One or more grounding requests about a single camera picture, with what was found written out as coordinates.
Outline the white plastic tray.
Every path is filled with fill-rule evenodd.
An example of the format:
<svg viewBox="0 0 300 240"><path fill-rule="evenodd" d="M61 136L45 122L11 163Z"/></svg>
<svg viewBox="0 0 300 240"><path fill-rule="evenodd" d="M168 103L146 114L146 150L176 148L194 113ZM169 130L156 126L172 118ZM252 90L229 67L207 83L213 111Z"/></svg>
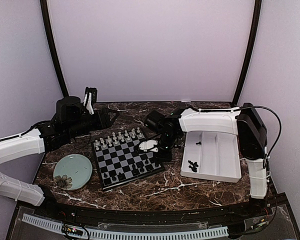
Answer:
<svg viewBox="0 0 300 240"><path fill-rule="evenodd" d="M188 160L197 162L197 172L192 172ZM237 183L242 177L237 136L210 131L188 132L185 138L180 175L195 179Z"/></svg>

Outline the black chess pawn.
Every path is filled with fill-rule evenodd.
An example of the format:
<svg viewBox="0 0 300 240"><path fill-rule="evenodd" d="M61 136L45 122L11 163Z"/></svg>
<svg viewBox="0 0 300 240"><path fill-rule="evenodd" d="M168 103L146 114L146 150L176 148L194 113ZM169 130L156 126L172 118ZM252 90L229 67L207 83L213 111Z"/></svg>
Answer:
<svg viewBox="0 0 300 240"><path fill-rule="evenodd" d="M138 169L135 164L132 165L132 174L135 176L138 174Z"/></svg>

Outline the black and white chessboard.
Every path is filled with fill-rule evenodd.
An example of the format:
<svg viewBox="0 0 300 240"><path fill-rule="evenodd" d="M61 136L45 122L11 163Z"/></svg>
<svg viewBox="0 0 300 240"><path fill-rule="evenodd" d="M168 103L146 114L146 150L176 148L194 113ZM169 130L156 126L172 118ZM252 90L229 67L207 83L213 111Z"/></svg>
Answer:
<svg viewBox="0 0 300 240"><path fill-rule="evenodd" d="M136 129L126 130L125 132L113 132L112 136L96 139L100 142L99 150L95 150L95 140L91 142L92 153L95 159L96 169L101 182L103 191L127 184L137 179L152 176L165 170L160 164L155 167L153 152L137 152L135 147L146 140L144 131ZM106 148L102 148L102 141L105 141ZM145 165L145 160L149 159L149 164ZM133 175L132 165L137 168L137 175ZM123 180L118 179L118 175L124 174Z"/></svg>

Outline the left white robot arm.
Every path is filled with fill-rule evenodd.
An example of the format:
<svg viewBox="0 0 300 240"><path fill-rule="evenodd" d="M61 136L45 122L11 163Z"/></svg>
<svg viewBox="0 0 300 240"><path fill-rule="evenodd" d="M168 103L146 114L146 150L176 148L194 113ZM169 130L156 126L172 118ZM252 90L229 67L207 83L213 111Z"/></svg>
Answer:
<svg viewBox="0 0 300 240"><path fill-rule="evenodd" d="M120 113L107 107L74 116L57 113L51 120L35 123L29 130L0 139L0 165L23 157L49 153L67 145L72 139L111 127ZM51 191L26 183L0 171L0 196L40 206L50 218L57 218L60 206Z"/></svg>

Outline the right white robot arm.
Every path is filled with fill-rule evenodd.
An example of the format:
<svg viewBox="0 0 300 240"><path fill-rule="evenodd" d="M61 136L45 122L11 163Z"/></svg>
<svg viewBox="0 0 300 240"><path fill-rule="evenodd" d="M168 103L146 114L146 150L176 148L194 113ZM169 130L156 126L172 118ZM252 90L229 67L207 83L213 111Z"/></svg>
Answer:
<svg viewBox="0 0 300 240"><path fill-rule="evenodd" d="M149 128L160 135L155 145L160 162L170 161L178 139L185 136L180 174L183 177L236 183L242 177L241 161L246 161L252 201L245 213L256 217L265 208L270 171L267 163L267 128L257 112L259 107L200 109L177 108L169 115L152 111Z"/></svg>

